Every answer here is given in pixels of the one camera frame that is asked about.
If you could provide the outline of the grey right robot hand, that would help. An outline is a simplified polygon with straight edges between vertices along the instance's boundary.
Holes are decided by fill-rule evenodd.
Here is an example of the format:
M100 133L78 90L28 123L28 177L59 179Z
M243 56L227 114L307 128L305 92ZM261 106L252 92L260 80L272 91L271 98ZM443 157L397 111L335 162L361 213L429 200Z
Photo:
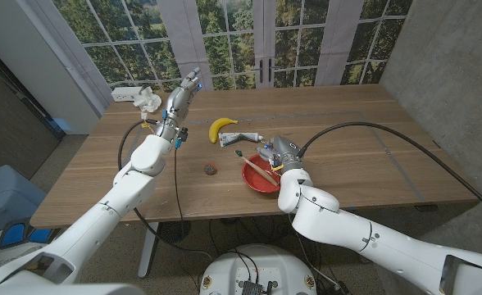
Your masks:
M263 147L257 148L259 156L267 161L272 168L280 169L284 173L292 169L302 169L302 158L298 155L301 148L283 136L275 136L265 143Z

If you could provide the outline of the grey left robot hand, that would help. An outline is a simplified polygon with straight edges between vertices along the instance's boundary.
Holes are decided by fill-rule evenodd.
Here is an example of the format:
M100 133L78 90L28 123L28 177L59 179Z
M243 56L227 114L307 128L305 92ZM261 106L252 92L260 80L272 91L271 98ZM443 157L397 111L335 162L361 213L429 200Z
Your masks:
M176 136L189 113L193 97L202 87L198 76L200 71L199 67L190 71L169 95L166 109L162 112L161 123L155 128L155 135L167 141L171 141Z

